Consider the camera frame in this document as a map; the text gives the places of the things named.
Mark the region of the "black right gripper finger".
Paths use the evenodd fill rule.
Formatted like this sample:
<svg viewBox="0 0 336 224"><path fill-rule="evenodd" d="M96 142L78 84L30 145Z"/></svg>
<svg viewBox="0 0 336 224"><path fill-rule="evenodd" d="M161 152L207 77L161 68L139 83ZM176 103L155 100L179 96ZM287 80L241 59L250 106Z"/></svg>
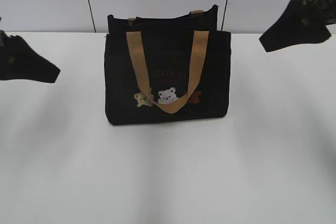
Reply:
<svg viewBox="0 0 336 224"><path fill-rule="evenodd" d="M300 44L319 44L331 37L328 25L306 24L306 0L290 0L279 19L259 38L266 52Z"/></svg>

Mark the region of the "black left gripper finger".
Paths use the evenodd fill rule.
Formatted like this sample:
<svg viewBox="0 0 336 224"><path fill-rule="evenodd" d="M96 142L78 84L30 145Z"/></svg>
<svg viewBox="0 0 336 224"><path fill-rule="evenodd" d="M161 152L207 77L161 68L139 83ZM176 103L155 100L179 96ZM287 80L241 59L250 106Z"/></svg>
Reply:
<svg viewBox="0 0 336 224"><path fill-rule="evenodd" d="M1 80L55 81L60 69L37 54L21 36L1 34Z"/></svg>

